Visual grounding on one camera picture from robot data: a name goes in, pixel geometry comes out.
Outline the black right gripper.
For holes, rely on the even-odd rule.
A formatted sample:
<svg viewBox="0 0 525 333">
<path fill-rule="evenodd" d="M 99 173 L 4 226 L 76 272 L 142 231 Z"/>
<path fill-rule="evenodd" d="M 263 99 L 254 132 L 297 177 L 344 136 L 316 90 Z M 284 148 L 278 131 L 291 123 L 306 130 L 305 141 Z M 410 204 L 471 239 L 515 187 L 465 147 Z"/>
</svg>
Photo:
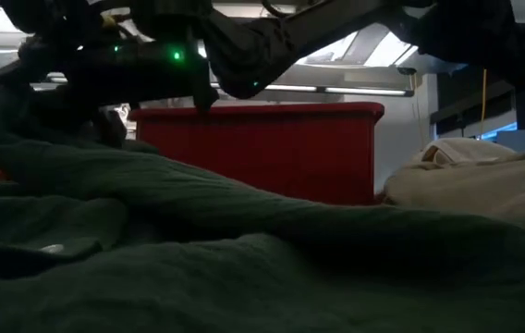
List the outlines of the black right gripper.
<svg viewBox="0 0 525 333">
<path fill-rule="evenodd" d="M 76 101 L 90 105 L 139 103 L 190 97 L 208 111 L 219 94 L 210 83 L 208 61 L 197 42 L 114 42 L 81 45 L 33 43 L 18 49 L 18 59 L 0 68 L 0 85 L 44 80 L 62 72 L 66 90 Z"/>
</svg>

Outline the white ceiling ventilation unit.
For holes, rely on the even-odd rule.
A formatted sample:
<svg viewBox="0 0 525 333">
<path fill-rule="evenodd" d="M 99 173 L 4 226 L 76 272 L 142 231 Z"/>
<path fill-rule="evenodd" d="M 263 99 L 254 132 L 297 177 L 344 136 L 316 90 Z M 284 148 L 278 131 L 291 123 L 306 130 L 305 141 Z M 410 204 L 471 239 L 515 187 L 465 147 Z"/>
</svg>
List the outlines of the white ceiling ventilation unit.
<svg viewBox="0 0 525 333">
<path fill-rule="evenodd" d="M 454 71 L 462 70 L 467 66 L 467 64 L 446 62 L 431 55 L 420 54 L 418 52 L 417 46 L 411 46 L 396 60 L 394 66 L 402 68 L 414 68 L 423 74 L 451 74 Z"/>
</svg>

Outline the black garment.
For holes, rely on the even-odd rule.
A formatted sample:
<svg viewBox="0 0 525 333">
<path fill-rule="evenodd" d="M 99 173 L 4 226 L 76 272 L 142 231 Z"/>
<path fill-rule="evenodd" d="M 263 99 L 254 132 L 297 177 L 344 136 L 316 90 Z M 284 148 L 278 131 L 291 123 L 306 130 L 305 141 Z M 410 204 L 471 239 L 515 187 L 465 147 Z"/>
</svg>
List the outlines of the black garment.
<svg viewBox="0 0 525 333">
<path fill-rule="evenodd" d="M 38 139 L 0 87 L 0 333 L 525 333 L 525 227 Z"/>
</svg>

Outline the beige garment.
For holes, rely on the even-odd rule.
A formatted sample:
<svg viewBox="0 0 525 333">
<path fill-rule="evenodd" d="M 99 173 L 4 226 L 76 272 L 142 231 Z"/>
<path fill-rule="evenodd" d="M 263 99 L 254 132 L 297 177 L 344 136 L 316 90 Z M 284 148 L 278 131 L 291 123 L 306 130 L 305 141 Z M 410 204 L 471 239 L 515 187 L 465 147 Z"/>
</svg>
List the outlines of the beige garment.
<svg viewBox="0 0 525 333">
<path fill-rule="evenodd" d="M 385 182 L 383 194 L 394 205 L 487 216 L 525 227 L 525 158 L 409 164 Z"/>
</svg>

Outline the red plastic laundry bin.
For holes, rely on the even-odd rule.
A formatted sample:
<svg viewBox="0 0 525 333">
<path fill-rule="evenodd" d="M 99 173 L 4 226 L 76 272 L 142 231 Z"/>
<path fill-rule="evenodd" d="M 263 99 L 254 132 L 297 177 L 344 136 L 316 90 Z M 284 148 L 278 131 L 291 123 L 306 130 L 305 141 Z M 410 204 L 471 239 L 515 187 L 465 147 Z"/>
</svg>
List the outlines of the red plastic laundry bin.
<svg viewBox="0 0 525 333">
<path fill-rule="evenodd" d="M 256 188 L 326 204 L 370 204 L 373 102 L 144 108 L 136 137 L 171 159 Z"/>
</svg>

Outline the long ceiling light bar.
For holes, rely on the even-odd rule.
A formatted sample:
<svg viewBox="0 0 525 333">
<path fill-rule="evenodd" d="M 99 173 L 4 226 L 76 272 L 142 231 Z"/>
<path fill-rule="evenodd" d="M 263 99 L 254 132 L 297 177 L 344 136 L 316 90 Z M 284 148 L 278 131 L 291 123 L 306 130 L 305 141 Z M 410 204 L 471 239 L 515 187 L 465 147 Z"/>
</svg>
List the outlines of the long ceiling light bar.
<svg viewBox="0 0 525 333">
<path fill-rule="evenodd" d="M 240 99 L 249 99 L 262 92 L 329 93 L 329 94 L 354 94 L 354 95 L 376 95 L 376 96 L 395 96 L 395 97 L 411 97 L 415 94 L 415 92 L 411 90 L 270 84 L 262 89 L 255 90 L 254 92 L 248 92 L 246 94 L 240 94 L 240 95 L 234 94 L 234 97 L 240 98 Z"/>
</svg>

